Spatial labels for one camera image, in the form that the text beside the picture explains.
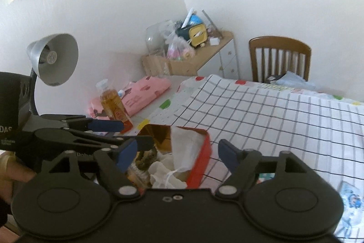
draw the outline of bottle of amber liquid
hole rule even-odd
[[[109,87],[109,81],[107,79],[97,83],[96,87],[101,92],[101,105],[110,120],[120,120],[123,122],[124,129],[120,133],[123,134],[130,131],[133,128],[133,124],[118,92]]]

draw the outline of checkered tablecloth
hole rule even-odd
[[[303,94],[249,87],[212,75],[164,125],[206,129],[213,153],[201,184],[229,176],[217,154],[220,139],[265,156],[292,151],[334,188],[346,181],[364,193],[364,107]],[[345,242],[362,242],[364,227]]]

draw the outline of white drawer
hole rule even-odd
[[[222,68],[225,68],[229,65],[231,60],[236,55],[234,40],[231,40],[225,47],[220,50]]]
[[[229,65],[224,68],[224,75],[224,78],[229,80],[239,79],[238,62],[236,56],[234,56]]]
[[[209,76],[210,74],[217,74],[223,77],[223,71],[221,66],[220,54],[216,53],[209,61],[205,63],[203,67],[201,67],[197,71],[198,76]]]

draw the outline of wooden chair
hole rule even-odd
[[[305,43],[288,37],[261,36],[250,40],[249,48],[253,81],[265,82],[271,75],[282,75],[288,70],[308,80],[311,48]]]

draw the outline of black sleeve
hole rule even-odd
[[[10,205],[0,198],[0,227],[8,221],[8,214],[11,214]]]

